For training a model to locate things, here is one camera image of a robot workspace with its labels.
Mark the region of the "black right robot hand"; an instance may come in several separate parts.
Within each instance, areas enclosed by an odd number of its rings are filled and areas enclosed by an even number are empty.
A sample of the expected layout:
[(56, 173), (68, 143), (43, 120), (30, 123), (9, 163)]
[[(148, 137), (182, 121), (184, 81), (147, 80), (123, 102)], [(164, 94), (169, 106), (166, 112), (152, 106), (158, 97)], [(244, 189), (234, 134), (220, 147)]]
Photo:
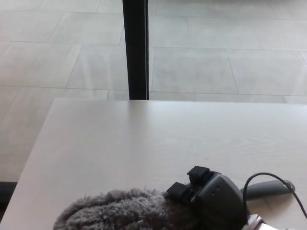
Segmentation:
[(210, 230), (240, 230), (247, 222), (243, 208), (243, 193), (225, 175), (209, 168), (194, 166), (189, 172), (190, 184), (174, 183), (166, 197), (187, 206)]

